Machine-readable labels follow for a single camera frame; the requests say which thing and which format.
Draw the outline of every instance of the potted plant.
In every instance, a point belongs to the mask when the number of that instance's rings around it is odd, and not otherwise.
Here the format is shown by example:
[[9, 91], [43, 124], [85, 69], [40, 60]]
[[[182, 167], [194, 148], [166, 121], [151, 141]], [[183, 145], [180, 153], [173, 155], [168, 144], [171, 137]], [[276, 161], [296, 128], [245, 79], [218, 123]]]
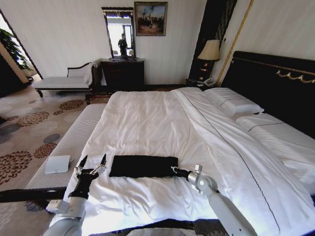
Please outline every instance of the potted plant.
[[11, 57], [15, 60], [16, 64], [19, 66], [21, 70], [31, 70], [27, 65], [26, 58], [21, 54], [21, 50], [19, 49], [19, 45], [16, 44], [12, 38], [15, 38], [14, 35], [5, 31], [4, 29], [0, 29], [0, 41], [6, 50], [10, 53]]

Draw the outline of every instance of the floor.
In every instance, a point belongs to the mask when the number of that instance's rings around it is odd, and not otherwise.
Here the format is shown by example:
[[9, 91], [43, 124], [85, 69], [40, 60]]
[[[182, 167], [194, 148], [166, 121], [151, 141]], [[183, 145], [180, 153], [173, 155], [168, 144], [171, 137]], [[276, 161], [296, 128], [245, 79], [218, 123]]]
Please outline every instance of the floor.
[[[175, 87], [151, 88], [169, 91]], [[0, 98], [0, 191], [23, 189], [86, 107], [85, 91], [43, 91], [28, 86]], [[108, 99], [91, 100], [107, 103]], [[0, 203], [0, 235], [40, 236], [53, 217], [31, 202]], [[218, 220], [191, 222], [204, 235], [227, 235]]]

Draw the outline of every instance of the table lamp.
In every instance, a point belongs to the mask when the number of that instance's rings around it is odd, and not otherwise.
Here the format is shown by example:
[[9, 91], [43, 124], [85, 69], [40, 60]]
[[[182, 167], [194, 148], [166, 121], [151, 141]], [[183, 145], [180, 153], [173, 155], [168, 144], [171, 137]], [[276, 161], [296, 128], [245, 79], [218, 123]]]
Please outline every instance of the table lamp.
[[[208, 40], [202, 52], [198, 56], [198, 59], [213, 61], [213, 63], [215, 61], [218, 61], [220, 59], [219, 45], [220, 45], [219, 40]], [[202, 71], [202, 74], [199, 77], [199, 80], [203, 80], [204, 76], [210, 75], [208, 74], [209, 64], [210, 64], [209, 62], [205, 62], [203, 64], [203, 67], [200, 68], [200, 70]]]

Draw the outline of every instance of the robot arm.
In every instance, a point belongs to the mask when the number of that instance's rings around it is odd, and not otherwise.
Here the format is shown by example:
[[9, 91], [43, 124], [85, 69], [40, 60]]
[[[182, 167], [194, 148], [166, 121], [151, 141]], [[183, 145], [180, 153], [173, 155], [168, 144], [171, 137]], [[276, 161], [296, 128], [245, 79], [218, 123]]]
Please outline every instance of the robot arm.
[[73, 192], [69, 194], [68, 202], [51, 200], [47, 206], [49, 212], [57, 213], [63, 219], [57, 221], [44, 233], [44, 236], [80, 236], [81, 226], [85, 216], [85, 202], [88, 199], [90, 185], [93, 179], [99, 177], [106, 169], [106, 154], [100, 165], [95, 169], [83, 169], [88, 156], [84, 157], [75, 174], [79, 179]]
[[209, 176], [201, 174], [202, 166], [196, 165], [196, 172], [172, 167], [176, 176], [185, 177], [195, 190], [208, 197], [212, 210], [221, 221], [225, 230], [232, 236], [256, 236], [254, 228], [237, 209], [233, 202], [218, 191], [217, 183]]

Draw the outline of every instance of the wooden chair leg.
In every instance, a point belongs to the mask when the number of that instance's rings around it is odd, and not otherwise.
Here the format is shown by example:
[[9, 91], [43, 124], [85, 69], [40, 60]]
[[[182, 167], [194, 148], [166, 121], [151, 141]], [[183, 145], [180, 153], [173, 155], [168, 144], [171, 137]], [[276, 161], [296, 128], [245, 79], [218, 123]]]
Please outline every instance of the wooden chair leg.
[[40, 97], [43, 97], [43, 93], [40, 90], [36, 89], [36, 92], [38, 92]]
[[87, 105], [91, 104], [89, 94], [85, 94], [85, 101], [86, 101]]

